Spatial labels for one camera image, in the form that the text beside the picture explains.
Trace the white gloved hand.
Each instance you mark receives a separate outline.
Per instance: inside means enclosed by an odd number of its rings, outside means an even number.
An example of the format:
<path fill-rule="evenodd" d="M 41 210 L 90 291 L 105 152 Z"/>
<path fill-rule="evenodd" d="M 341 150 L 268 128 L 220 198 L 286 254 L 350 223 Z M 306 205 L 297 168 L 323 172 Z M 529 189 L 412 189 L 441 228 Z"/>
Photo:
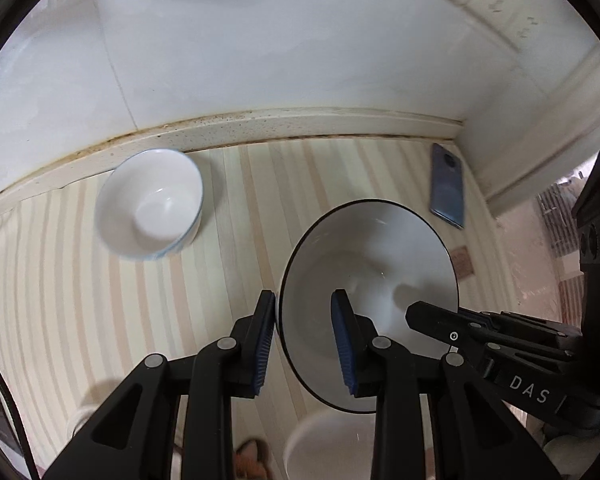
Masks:
<path fill-rule="evenodd" d="M 542 449 L 563 479 L 581 479 L 600 455 L 600 430 L 567 432 L 542 427 Z"/>

